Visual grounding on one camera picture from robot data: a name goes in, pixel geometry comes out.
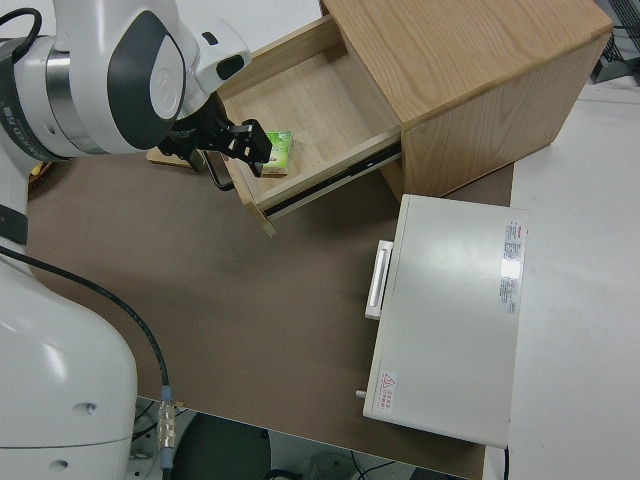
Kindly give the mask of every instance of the silver connector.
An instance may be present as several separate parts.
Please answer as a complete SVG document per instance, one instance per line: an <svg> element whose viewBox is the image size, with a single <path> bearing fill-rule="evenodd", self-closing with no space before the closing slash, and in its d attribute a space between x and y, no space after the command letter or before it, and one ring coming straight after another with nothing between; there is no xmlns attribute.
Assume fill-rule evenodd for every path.
<svg viewBox="0 0 640 480"><path fill-rule="evenodd" d="M175 448L176 445L176 415L173 402L160 402L158 412L158 449Z"/></svg>

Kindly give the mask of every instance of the brown tabletop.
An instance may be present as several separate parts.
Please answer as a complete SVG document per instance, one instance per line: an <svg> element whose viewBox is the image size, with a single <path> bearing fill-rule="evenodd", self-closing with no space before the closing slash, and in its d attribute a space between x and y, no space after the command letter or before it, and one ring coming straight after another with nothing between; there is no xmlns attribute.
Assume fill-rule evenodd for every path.
<svg viewBox="0 0 640 480"><path fill-rule="evenodd" d="M508 205L511 168L456 192ZM143 155L61 165L33 192L29 253L86 276L151 325L186 406L406 463L481 478L484 447L363 417L377 324L364 318L379 239L399 204L373 173L277 220L269 239L234 192ZM160 376L107 300L38 273L129 343L139 394Z"/></svg>

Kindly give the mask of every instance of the white drawer handle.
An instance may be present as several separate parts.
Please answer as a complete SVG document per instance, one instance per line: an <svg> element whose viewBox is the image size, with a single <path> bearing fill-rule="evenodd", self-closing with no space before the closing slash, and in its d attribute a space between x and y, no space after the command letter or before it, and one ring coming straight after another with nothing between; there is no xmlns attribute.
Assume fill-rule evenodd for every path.
<svg viewBox="0 0 640 480"><path fill-rule="evenodd" d="M369 287L369 298L364 316L372 320L380 320L382 313L382 301L384 300L384 288L387 284L387 273L389 272L389 262L391 261L391 251L393 242L380 240L378 242L378 252L376 253L376 263L371 277Z"/></svg>

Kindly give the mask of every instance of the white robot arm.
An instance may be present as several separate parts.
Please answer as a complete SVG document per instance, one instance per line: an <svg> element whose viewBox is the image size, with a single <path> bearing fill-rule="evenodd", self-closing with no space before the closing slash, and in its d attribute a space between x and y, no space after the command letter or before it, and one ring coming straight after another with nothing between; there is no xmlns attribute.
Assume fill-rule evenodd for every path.
<svg viewBox="0 0 640 480"><path fill-rule="evenodd" d="M23 113L31 132L21 135L35 137L14 143L50 160L157 145L186 159L194 148L219 150L260 174L266 135L256 121L229 122L215 94L251 61L229 25L212 20L193 34L173 0L55 0L54 8L57 35L13 62L17 92L0 90L13 116Z"/></svg>
<svg viewBox="0 0 640 480"><path fill-rule="evenodd" d="M35 18L28 37L0 40L0 249L24 252L26 183L38 161L158 145L185 159L195 148L219 150L259 175L268 138L255 120L233 125L215 93L250 61L231 27L214 20L192 33L173 0L53 3L55 37L37 38L34 10L0 18ZM122 480L137 390L128 346L105 320L5 255L3 478ZM170 401L167 386L162 396Z"/></svg>

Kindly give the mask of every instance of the green box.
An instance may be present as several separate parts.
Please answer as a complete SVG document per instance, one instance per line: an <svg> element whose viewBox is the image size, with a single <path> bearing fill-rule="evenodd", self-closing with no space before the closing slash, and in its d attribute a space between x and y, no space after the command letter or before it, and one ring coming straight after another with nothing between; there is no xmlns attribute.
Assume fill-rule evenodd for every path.
<svg viewBox="0 0 640 480"><path fill-rule="evenodd" d="M267 132L273 147L269 161L262 165L262 176L280 177L289 172L293 136L289 131Z"/></svg>

